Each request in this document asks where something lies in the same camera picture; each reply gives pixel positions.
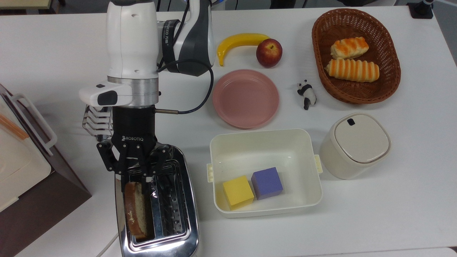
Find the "pink plate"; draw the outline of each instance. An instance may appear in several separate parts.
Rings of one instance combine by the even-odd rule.
[[[214,87],[213,105],[228,124],[252,129],[269,122],[279,106],[275,84],[255,70],[234,70]]]

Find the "purple cube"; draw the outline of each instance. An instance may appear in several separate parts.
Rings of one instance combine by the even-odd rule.
[[[272,197],[282,192],[281,180],[275,167],[254,172],[251,182],[257,200]]]

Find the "banana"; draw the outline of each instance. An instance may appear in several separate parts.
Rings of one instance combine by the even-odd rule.
[[[224,66],[224,57],[227,52],[238,46],[257,46],[270,37],[258,33],[241,33],[224,39],[218,46],[219,65]]]

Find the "white tray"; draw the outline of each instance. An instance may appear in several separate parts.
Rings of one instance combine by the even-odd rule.
[[[2,97],[0,97],[0,113],[23,129]],[[46,178],[51,172],[51,166],[30,137],[20,140],[1,127],[0,142],[1,212],[17,201],[20,195]]]

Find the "white canister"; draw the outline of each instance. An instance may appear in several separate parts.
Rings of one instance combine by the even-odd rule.
[[[320,147],[320,158],[335,177],[350,179],[383,160],[392,143],[372,116],[353,113],[336,122]]]

